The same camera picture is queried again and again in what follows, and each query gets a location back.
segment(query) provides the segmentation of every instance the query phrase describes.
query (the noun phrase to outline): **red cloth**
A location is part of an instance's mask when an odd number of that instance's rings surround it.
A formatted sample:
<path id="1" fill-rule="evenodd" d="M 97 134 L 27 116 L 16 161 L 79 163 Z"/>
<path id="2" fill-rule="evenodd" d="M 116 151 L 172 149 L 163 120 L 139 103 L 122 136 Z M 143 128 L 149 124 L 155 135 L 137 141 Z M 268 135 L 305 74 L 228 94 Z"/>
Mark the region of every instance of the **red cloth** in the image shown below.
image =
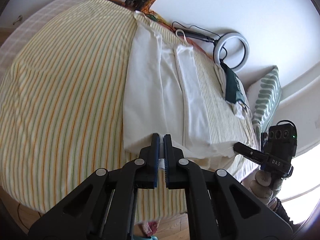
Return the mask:
<path id="1" fill-rule="evenodd" d="M 159 221 L 152 221 L 152 222 L 143 222 L 139 226 L 140 226 L 141 231 L 147 237 L 150 237 L 150 236 L 153 236 L 157 232 L 159 223 L 160 223 L 160 220 Z"/>

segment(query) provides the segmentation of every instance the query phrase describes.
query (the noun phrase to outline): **glove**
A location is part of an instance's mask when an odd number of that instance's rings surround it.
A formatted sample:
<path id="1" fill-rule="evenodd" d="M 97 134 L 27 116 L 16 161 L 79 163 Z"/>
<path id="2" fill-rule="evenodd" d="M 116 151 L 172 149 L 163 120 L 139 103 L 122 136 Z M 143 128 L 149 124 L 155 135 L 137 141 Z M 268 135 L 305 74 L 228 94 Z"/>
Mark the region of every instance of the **glove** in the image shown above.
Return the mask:
<path id="1" fill-rule="evenodd" d="M 265 205 L 271 207 L 275 201 L 276 196 L 281 190 L 282 178 L 277 178 L 272 181 L 271 173 L 259 170 L 249 184 L 252 193 L 260 199 Z"/>

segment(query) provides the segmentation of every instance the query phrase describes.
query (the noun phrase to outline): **camera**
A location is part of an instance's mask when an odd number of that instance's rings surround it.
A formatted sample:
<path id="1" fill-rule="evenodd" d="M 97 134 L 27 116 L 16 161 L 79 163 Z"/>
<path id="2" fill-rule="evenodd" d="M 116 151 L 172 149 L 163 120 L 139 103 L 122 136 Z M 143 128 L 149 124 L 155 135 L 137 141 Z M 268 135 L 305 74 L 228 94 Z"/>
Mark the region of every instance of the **camera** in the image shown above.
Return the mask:
<path id="1" fill-rule="evenodd" d="M 291 160 L 297 150 L 297 129 L 289 120 L 280 121 L 278 124 L 269 128 L 268 140 L 261 140 L 263 152 L 240 142 L 234 144 L 233 150 L 259 164 L 261 170 L 269 171 L 281 178 L 288 178 L 293 172 Z"/>

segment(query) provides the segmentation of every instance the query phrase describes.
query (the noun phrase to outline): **striped bedsheet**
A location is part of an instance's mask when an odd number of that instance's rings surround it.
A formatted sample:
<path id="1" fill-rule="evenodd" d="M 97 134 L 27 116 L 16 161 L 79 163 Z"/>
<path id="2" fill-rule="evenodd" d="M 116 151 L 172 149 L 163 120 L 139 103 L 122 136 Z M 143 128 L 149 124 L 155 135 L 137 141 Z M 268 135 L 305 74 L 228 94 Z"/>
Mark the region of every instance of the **striped bedsheet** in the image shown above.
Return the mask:
<path id="1" fill-rule="evenodd" d="M 182 43 L 159 24 L 152 27 Z M 0 182 L 14 199 L 47 212 L 97 168 L 118 169 L 136 158 L 122 147 L 122 99 L 135 29 L 131 11 L 88 0 L 48 22 L 13 60 L 0 88 Z M 251 121 L 235 118 L 222 99 L 212 62 L 198 52 L 195 61 L 213 141 L 253 146 Z M 245 177 L 245 160 L 236 158 L 229 172 Z M 185 210 L 183 190 L 167 190 L 164 172 L 157 189 L 138 192 L 136 221 Z"/>
<path id="2" fill-rule="evenodd" d="M 59 13 L 86 0 L 54 0 L 26 19 L 0 48 L 0 81 L 20 50 Z"/>

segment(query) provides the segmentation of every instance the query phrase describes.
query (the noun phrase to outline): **metal screw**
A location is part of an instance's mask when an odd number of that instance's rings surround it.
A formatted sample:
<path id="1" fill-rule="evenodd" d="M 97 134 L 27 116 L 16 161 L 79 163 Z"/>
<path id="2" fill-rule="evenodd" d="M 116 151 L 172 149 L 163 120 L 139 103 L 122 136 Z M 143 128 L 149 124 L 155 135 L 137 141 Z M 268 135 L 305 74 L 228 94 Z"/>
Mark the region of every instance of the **metal screw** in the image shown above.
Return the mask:
<path id="1" fill-rule="evenodd" d="M 23 19 L 22 15 L 19 15 L 18 19 L 12 23 L 12 25 L 15 25 L 17 22 L 21 22 Z"/>
<path id="2" fill-rule="evenodd" d="M 105 169 L 98 169 L 97 171 L 96 171 L 96 174 L 98 175 L 98 176 L 103 176 L 103 175 L 105 175 L 107 172 L 106 172 L 106 170 Z"/>
<path id="3" fill-rule="evenodd" d="M 217 175 L 220 177 L 224 177 L 227 175 L 227 172 L 224 169 L 217 170 Z"/>
<path id="4" fill-rule="evenodd" d="M 135 163 L 136 165 L 143 165 L 143 164 L 144 164 L 144 159 L 136 159 L 136 160 L 134 161 L 134 163 Z"/>
<path id="5" fill-rule="evenodd" d="M 180 160 L 179 160 L 179 163 L 180 163 L 181 165 L 187 165 L 187 164 L 189 163 L 189 161 L 188 161 L 187 159 L 180 159 Z"/>

